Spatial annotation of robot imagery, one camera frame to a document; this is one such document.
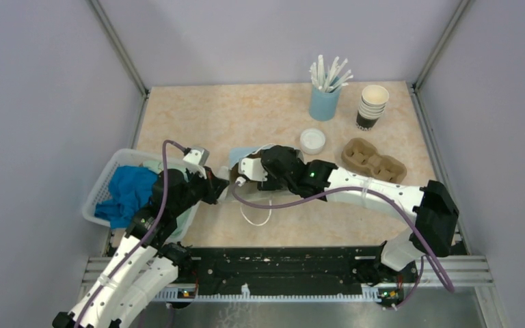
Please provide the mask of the light blue paper bag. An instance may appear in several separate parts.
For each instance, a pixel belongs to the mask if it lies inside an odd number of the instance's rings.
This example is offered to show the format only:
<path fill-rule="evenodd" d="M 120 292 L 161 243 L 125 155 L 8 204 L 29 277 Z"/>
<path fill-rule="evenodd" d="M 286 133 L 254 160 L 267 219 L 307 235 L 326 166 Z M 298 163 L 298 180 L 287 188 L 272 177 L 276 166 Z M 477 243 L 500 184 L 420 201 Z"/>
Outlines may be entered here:
<path fill-rule="evenodd" d="M 229 153 L 228 165 L 221 167 L 218 171 L 219 177 L 228 180 L 230 183 L 226 189 L 225 196 L 220 201 L 238 202 L 242 218 L 255 227 L 262 227 L 269 222 L 273 210 L 278 208 L 278 205 L 273 203 L 273 194 L 279 191 L 259 191 L 257 182 L 246 181 L 240 178 L 238 176 L 238 162 L 244 157 L 258 158 L 262 150 L 272 146 L 276 145 L 267 143 L 262 146 L 232 148 Z M 258 210 L 267 210 L 266 219 L 258 223 L 253 222 L 245 213 L 244 208 L 246 206 Z"/>

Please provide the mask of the stack of white cup lids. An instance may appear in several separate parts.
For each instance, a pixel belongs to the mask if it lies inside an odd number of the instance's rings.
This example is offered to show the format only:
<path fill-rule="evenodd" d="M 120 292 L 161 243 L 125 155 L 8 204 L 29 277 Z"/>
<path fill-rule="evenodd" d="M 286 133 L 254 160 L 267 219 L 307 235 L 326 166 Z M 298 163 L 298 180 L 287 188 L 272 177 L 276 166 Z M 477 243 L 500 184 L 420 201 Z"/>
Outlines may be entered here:
<path fill-rule="evenodd" d="M 307 128 L 301 132 L 299 145 L 301 150 L 309 155 L 316 155 L 323 151 L 326 144 L 325 134 L 317 128 Z"/>

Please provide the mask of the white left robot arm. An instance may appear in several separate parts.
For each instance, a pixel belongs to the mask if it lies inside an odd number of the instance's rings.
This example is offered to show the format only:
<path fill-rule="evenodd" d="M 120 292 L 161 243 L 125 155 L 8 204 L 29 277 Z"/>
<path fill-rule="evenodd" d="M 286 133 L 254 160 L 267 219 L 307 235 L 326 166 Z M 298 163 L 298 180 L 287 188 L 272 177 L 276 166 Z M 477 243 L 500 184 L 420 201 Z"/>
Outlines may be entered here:
<path fill-rule="evenodd" d="M 94 285 L 69 311 L 58 313 L 52 326 L 128 327 L 160 290 L 188 280 L 189 250 L 168 238 L 179 216 L 200 202 L 217 204 L 229 186 L 209 167 L 202 173 L 163 170 Z"/>

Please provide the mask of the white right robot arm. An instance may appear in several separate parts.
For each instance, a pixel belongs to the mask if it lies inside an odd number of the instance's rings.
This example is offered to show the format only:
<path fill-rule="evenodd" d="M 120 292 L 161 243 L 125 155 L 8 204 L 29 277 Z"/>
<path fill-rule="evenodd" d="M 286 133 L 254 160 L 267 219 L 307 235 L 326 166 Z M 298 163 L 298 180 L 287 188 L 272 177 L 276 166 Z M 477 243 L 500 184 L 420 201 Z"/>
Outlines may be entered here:
<path fill-rule="evenodd" d="M 423 255 L 449 255 L 459 209 L 441 182 L 430 180 L 417 187 L 367 178 L 327 161 L 305 163 L 300 151 L 286 146 L 272 146 L 258 154 L 256 159 L 241 160 L 240 170 L 261 185 L 269 183 L 271 190 L 355 204 L 404 220 L 408 228 L 387 241 L 373 263 L 381 281 L 391 282 Z"/>

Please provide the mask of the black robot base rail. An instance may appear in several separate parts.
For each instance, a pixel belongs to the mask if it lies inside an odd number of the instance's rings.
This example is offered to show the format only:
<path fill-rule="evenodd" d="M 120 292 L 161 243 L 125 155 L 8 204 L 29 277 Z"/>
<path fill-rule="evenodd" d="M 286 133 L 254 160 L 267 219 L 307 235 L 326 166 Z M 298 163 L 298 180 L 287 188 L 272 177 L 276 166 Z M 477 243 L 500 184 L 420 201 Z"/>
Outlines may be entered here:
<path fill-rule="evenodd" d="M 236 295 L 246 285 L 254 296 L 358 295 L 367 287 L 405 286 L 416 264 L 394 271 L 380 262 L 380 246 L 192 247 L 191 264 L 177 284 L 200 296 Z"/>

